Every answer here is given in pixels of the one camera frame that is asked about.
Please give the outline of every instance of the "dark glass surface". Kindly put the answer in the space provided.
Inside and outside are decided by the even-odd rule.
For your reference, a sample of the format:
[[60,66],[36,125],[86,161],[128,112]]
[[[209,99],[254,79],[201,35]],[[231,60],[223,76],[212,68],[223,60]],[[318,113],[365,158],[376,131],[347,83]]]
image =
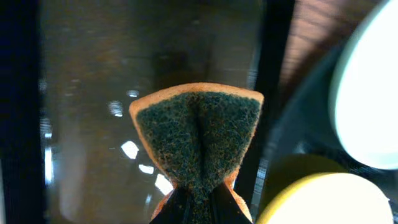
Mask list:
[[130,103],[182,83],[252,88],[262,8],[258,0],[42,1],[51,223],[150,221],[170,187],[138,139]]

